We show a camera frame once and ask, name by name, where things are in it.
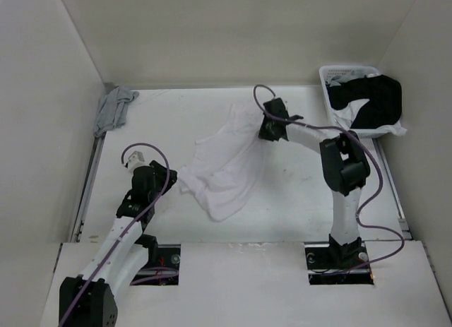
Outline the white tank top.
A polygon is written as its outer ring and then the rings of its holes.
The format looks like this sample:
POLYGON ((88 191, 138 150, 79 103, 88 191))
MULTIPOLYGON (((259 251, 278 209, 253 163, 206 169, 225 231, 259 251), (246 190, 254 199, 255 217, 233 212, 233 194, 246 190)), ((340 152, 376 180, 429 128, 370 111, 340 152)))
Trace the white tank top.
POLYGON ((258 137, 263 112, 255 105, 231 106, 225 124, 196 141, 193 161, 178 171, 181 192, 194 196, 214 222, 238 213, 261 180, 270 143, 258 137))

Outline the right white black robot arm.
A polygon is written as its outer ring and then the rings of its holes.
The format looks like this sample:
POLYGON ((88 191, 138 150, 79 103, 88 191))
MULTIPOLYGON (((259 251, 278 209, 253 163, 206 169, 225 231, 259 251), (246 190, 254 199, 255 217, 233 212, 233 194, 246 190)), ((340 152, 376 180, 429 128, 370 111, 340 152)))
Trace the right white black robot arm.
POLYGON ((353 131, 336 128, 313 129, 295 124, 300 116, 291 117, 280 98, 263 104, 264 118, 258 137, 267 141, 281 138, 303 145, 321 157, 323 178, 333 196, 333 225, 330 240, 336 245, 327 251, 329 262, 344 267, 353 259, 348 244, 359 238, 356 212, 362 188, 370 175, 370 166, 358 136, 353 131))

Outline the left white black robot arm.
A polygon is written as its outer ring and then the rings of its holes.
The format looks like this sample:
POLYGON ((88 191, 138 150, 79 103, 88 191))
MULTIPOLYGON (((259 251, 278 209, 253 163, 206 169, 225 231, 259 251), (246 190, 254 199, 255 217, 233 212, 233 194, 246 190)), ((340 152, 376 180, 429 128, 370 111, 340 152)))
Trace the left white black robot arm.
POLYGON ((115 326, 120 296, 141 269, 158 262, 156 239, 144 232, 155 203, 176 181, 177 171, 155 160, 134 167, 131 189, 100 250, 83 271, 60 285, 60 326, 115 326))

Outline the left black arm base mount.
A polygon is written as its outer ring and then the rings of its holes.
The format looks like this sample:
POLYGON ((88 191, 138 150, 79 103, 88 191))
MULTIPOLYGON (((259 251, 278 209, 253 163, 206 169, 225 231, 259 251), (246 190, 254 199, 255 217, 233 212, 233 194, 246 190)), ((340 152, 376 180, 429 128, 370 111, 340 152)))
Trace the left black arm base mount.
POLYGON ((143 235, 136 244, 148 251, 148 261, 139 270, 131 285, 172 286, 179 284, 180 244, 159 244, 157 238, 143 235))

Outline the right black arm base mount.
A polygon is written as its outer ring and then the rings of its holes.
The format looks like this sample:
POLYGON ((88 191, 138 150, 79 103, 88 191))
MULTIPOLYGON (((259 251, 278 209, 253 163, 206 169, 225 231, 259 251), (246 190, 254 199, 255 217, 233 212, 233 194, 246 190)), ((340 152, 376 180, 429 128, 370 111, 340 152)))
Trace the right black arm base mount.
POLYGON ((331 236, 327 244, 304 246, 310 285, 373 285, 367 249, 362 239, 339 245, 331 236))

